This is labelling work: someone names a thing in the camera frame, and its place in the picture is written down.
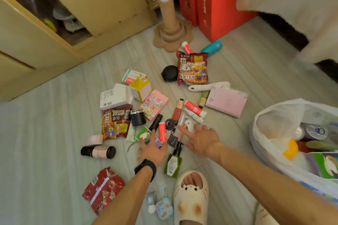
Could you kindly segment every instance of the small tube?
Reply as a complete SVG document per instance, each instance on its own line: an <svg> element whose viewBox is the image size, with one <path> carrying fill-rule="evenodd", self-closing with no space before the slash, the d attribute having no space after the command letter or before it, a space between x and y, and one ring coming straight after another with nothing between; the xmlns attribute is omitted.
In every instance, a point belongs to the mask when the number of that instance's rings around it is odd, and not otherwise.
<svg viewBox="0 0 338 225"><path fill-rule="evenodd" d="M193 104L191 101L186 101L184 105L187 107L187 109L191 110L198 116L200 116L202 119L206 116L206 111L202 110L201 108L197 107L195 104Z"/></svg>
<svg viewBox="0 0 338 225"><path fill-rule="evenodd" d="M159 123L159 141L164 142L167 141L167 136L166 136L166 123Z"/></svg>
<svg viewBox="0 0 338 225"><path fill-rule="evenodd" d="M194 112L188 110L187 108L184 108L184 111L187 113L188 116L194 119L197 123L199 124L203 123L203 119L197 114L195 114Z"/></svg>

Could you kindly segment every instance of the pink notebook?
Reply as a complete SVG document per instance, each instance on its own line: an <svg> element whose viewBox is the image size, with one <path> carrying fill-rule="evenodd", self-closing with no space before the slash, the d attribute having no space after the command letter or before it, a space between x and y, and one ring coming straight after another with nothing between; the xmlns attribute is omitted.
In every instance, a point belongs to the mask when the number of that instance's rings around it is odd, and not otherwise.
<svg viewBox="0 0 338 225"><path fill-rule="evenodd" d="M236 90L213 87L206 106L239 118L248 98L248 94Z"/></svg>

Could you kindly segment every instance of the plastic bag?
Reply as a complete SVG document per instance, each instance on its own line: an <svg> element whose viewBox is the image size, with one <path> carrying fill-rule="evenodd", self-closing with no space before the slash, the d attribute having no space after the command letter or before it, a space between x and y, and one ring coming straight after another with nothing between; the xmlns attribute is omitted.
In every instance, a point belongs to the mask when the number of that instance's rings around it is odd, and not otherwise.
<svg viewBox="0 0 338 225"><path fill-rule="evenodd" d="M323 114L325 122L338 120L338 108L295 99L270 106L255 116L251 143L271 168L282 172L323 197L338 203L338 184L312 174L286 159L271 140L291 139L301 122Z"/></svg>

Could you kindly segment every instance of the black bottle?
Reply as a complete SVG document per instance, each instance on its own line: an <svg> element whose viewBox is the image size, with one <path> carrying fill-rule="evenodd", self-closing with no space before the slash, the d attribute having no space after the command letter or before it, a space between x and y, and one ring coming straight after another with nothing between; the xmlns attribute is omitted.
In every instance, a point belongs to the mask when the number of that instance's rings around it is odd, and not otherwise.
<svg viewBox="0 0 338 225"><path fill-rule="evenodd" d="M82 156L91 156L95 159L112 159L115 156L114 146L90 145L81 149Z"/></svg>

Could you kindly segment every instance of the red snack bag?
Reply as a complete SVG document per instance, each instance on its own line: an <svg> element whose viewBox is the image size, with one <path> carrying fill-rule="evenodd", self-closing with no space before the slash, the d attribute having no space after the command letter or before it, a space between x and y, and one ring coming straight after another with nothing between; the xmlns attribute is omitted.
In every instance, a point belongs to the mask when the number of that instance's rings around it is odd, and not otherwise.
<svg viewBox="0 0 338 225"><path fill-rule="evenodd" d="M104 110L102 120L102 135L104 140L123 136L127 138L130 125L130 111L132 104Z"/></svg>
<svg viewBox="0 0 338 225"><path fill-rule="evenodd" d="M106 167L89 183L82 196L89 201L96 215L99 215L124 186L123 179L110 170L110 167Z"/></svg>
<svg viewBox="0 0 338 225"><path fill-rule="evenodd" d="M177 69L179 76L177 83L187 85L202 85L208 81L206 70L208 53L191 53L186 55L184 52L177 51Z"/></svg>

